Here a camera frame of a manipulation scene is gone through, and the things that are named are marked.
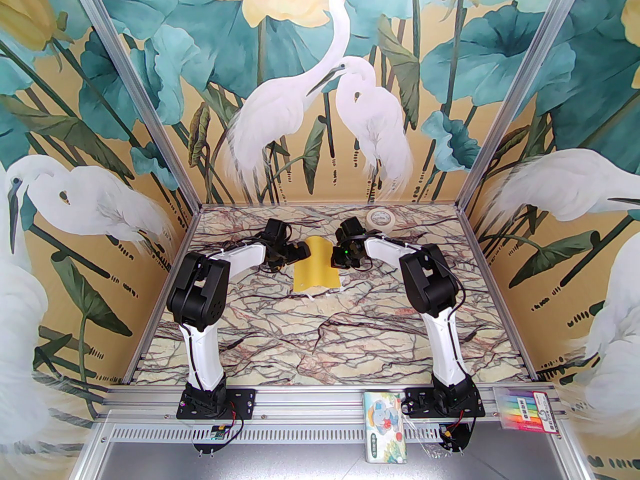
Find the yellow paper sheet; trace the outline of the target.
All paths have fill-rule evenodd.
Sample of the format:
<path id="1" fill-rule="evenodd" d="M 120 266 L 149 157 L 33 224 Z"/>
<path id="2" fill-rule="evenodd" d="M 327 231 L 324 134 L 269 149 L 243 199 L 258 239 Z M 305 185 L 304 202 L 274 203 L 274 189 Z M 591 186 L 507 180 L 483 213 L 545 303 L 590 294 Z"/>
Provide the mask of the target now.
<path id="1" fill-rule="evenodd" d="M 310 256 L 294 264 L 293 292 L 302 293 L 315 287 L 340 288 L 338 270 L 331 264 L 334 245 L 318 235 L 307 237 L 304 243 L 310 250 Z"/>

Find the white masking tape roll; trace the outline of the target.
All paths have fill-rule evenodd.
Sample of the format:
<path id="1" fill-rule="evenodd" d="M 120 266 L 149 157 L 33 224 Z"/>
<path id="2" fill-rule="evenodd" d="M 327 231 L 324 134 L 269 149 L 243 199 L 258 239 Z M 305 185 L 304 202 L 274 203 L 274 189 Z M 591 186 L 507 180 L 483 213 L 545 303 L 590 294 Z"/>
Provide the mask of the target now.
<path id="1" fill-rule="evenodd" d="M 366 224 L 370 229 L 390 233 L 396 225 L 396 217 L 389 209 L 378 206 L 368 211 Z"/>

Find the cartoon elephant tissue pack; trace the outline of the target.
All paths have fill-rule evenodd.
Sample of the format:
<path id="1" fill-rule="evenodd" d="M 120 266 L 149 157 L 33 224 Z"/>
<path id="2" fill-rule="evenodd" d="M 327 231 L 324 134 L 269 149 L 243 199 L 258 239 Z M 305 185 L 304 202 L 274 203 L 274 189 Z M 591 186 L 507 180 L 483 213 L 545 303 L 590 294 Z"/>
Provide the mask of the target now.
<path id="1" fill-rule="evenodd" d="M 365 457 L 370 464 L 406 464 L 407 446 L 399 393 L 365 391 Z"/>

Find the perforated metal strip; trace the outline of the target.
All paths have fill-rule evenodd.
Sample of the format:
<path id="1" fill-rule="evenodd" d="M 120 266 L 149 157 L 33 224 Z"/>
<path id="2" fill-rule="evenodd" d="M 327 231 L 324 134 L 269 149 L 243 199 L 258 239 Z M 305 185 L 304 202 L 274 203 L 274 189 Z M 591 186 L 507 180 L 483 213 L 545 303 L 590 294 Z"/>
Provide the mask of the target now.
<path id="1" fill-rule="evenodd" d="M 103 442 L 144 444 L 222 444 L 210 439 L 214 423 L 115 423 Z M 236 423 L 227 438 L 239 432 L 239 444 L 365 444 L 363 423 L 276 424 Z"/>

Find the coloured marker pen pack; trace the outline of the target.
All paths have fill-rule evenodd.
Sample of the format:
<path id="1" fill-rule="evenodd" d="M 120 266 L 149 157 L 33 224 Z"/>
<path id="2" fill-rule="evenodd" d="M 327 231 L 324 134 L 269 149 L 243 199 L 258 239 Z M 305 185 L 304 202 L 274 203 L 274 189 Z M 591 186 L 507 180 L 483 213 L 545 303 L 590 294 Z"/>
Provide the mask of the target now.
<path id="1" fill-rule="evenodd" d="M 493 393 L 503 430 L 559 434 L 550 398 L 543 391 L 494 387 Z"/>

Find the aluminium side frame rail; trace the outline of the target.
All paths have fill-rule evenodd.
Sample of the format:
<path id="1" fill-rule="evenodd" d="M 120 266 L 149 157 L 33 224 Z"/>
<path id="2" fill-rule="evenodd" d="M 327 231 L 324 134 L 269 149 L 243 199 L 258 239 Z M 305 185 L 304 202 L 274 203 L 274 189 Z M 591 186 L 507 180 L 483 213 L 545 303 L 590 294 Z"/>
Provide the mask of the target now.
<path id="1" fill-rule="evenodd" d="M 482 252 L 482 247 L 480 247 L 480 243 L 478 242 L 478 239 L 473 231 L 473 227 L 471 226 L 463 210 L 456 207 L 455 214 L 457 215 L 458 222 L 460 223 L 462 231 L 466 237 L 468 246 L 470 247 L 474 259 L 477 262 L 478 268 L 481 272 L 484 283 L 487 286 L 490 297 L 493 300 L 494 306 L 498 311 L 510 343 L 512 343 L 514 349 L 519 353 L 529 379 L 531 381 L 538 381 L 539 377 L 534 363 L 526 350 L 525 343 L 521 338 L 521 334 L 519 333 L 514 318 L 510 313 L 510 309 L 508 308 L 505 298 L 503 297 L 502 292 L 498 286 L 498 282 L 496 281 L 493 272 L 490 269 L 489 263 L 487 262 L 487 259 Z"/>
<path id="2" fill-rule="evenodd" d="M 185 254 L 189 250 L 189 246 L 194 238 L 198 224 L 201 220 L 201 216 L 202 210 L 200 209 L 196 211 L 189 226 L 187 227 L 186 233 L 182 239 L 182 242 L 180 243 L 180 246 L 178 247 L 176 256 L 174 257 L 174 260 L 172 262 L 169 274 L 167 275 L 160 294 L 158 295 L 153 311 L 151 311 L 150 317 L 145 325 L 138 345 L 134 350 L 132 359 L 130 360 L 125 374 L 122 377 L 122 381 L 120 383 L 122 386 L 128 386 L 135 380 L 135 375 L 138 370 L 139 363 L 146 359 L 147 352 L 151 346 L 151 343 L 153 342 L 153 338 L 158 329 L 158 325 L 160 323 L 160 320 L 162 320 L 162 315 L 166 309 L 170 290 L 174 285 L 174 281 L 176 281 L 178 270 L 183 261 L 183 258 L 185 258 Z"/>

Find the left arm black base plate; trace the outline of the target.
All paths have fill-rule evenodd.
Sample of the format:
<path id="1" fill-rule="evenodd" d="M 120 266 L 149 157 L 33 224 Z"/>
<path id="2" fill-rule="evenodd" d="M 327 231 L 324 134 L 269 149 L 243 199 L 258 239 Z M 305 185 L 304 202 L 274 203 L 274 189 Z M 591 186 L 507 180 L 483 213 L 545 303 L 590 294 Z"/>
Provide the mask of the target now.
<path id="1" fill-rule="evenodd" d="M 214 421 L 253 418 L 256 391 L 222 387 L 203 391 L 187 384 L 178 403 L 178 420 Z"/>

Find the aluminium front frame rail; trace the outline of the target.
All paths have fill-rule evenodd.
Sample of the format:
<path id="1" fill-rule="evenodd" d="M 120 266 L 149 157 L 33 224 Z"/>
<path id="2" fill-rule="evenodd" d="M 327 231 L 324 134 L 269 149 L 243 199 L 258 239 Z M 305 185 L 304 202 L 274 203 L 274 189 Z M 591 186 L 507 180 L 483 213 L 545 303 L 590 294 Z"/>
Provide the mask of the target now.
<path id="1" fill-rule="evenodd" d="M 557 420 L 567 419 L 569 410 L 550 382 L 480 382 L 486 420 L 494 420 L 498 409 L 494 390 L 523 389 L 546 393 Z M 363 417 L 362 395 L 366 391 L 404 394 L 405 384 L 362 385 L 257 385 L 253 423 L 356 423 Z M 183 387 L 178 385 L 122 385 L 109 389 L 98 418 L 173 421 Z"/>

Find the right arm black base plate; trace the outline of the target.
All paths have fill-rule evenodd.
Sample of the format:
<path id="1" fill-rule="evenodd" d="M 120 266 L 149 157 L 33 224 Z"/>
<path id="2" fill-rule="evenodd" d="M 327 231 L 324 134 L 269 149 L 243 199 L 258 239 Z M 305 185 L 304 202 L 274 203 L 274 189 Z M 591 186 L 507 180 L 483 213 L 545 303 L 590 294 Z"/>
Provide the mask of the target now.
<path id="1" fill-rule="evenodd" d="M 405 388 L 402 409 L 404 414 L 412 419 L 486 416 L 482 397 L 476 388 L 464 393 L 437 387 Z"/>

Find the aluminium frame post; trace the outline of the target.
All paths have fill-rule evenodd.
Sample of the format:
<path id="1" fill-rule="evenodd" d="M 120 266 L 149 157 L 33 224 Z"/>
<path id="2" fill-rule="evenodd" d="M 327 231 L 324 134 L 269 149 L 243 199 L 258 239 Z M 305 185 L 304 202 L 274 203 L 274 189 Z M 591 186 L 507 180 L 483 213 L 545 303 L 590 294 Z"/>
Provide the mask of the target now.
<path id="1" fill-rule="evenodd" d="M 135 108 L 148 128 L 151 138 L 156 142 L 167 166 L 174 174 L 179 188 L 185 196 L 186 203 L 190 210 L 197 214 L 199 210 L 201 210 L 201 199 L 197 194 L 190 177 L 186 173 L 186 170 L 183 167 L 172 142 L 170 141 L 167 131 L 160 121 L 153 103 L 151 102 L 142 80 L 130 60 L 130 55 L 115 29 L 114 23 L 112 22 L 103 1 L 80 0 L 80 4 L 105 46 L 105 50 L 109 54 L 109 57 L 114 64 L 115 69 L 118 71 L 126 90 L 130 94 Z"/>
<path id="2" fill-rule="evenodd" d="M 478 153 L 470 173 L 467 174 L 457 199 L 455 199 L 455 209 L 458 213 L 466 210 L 474 192 L 478 189 L 481 178 L 489 169 L 490 162 L 498 150 L 503 135 L 516 117 L 518 110 L 521 109 L 575 1 L 550 0 L 505 99 L 489 128 L 480 153 Z"/>

